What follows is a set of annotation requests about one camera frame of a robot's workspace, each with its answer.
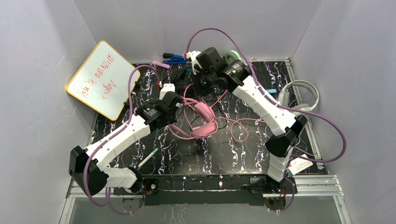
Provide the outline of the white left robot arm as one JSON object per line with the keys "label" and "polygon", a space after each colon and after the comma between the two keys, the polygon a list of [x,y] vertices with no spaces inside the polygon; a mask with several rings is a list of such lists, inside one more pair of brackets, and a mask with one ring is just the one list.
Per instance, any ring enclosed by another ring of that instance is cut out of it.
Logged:
{"label": "white left robot arm", "polygon": [[174,84],[165,84],[158,100],[138,107],[130,121],[85,148],[72,149],[69,174],[86,195],[105,188],[133,189],[142,181],[135,168],[111,168],[108,164],[141,138],[176,122],[176,111],[183,104]]}

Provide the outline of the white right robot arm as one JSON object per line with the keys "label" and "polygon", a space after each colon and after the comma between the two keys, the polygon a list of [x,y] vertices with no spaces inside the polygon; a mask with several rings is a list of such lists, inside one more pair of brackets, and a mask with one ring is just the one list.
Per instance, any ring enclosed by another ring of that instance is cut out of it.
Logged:
{"label": "white right robot arm", "polygon": [[205,95],[214,86],[226,89],[247,103],[270,128],[272,136],[265,143],[270,155],[265,188],[281,190],[292,148],[307,119],[281,108],[253,77],[253,69],[238,58],[230,61],[209,47],[202,52],[186,52],[185,59],[192,66],[196,93]]}

